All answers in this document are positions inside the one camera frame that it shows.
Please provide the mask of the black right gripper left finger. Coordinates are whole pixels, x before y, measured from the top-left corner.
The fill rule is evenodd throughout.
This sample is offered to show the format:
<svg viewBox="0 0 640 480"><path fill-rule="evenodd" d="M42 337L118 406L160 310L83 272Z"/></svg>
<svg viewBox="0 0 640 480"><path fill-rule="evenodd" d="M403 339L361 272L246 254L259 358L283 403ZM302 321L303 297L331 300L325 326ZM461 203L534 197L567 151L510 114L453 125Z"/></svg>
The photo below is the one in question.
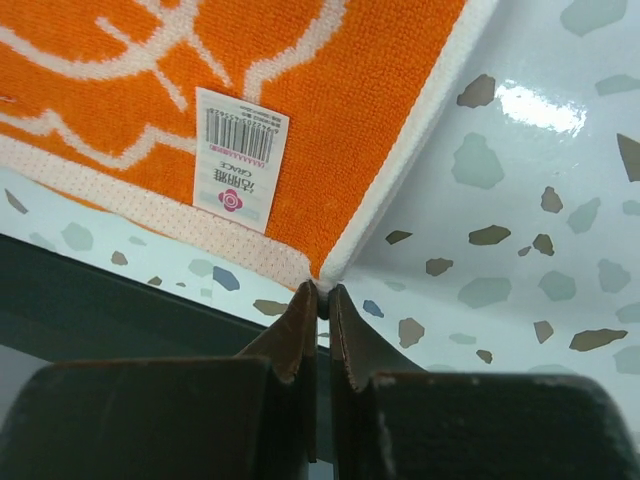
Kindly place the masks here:
<svg viewBox="0 0 640 480"><path fill-rule="evenodd" d="M1 429L5 479L304 479L317 459L318 292L231 357L57 363Z"/></svg>

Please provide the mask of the orange patterned cream towel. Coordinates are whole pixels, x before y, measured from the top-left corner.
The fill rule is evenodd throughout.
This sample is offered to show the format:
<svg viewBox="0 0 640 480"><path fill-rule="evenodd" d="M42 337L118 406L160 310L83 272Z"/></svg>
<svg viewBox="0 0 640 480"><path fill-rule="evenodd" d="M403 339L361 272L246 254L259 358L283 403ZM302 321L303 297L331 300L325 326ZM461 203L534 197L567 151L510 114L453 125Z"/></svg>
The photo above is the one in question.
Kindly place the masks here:
<svg viewBox="0 0 640 480"><path fill-rule="evenodd" d="M1 163L290 288L381 218L493 1L5 1Z"/></svg>

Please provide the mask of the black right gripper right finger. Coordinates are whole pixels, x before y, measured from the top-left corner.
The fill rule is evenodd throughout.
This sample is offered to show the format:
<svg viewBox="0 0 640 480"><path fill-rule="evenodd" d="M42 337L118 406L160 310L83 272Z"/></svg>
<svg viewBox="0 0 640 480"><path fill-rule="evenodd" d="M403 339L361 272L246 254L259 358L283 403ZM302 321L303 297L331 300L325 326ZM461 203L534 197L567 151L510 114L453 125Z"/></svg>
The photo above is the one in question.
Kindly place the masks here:
<svg viewBox="0 0 640 480"><path fill-rule="evenodd" d="M339 479L635 479L618 407L575 375L433 373L398 352L348 291L328 297Z"/></svg>

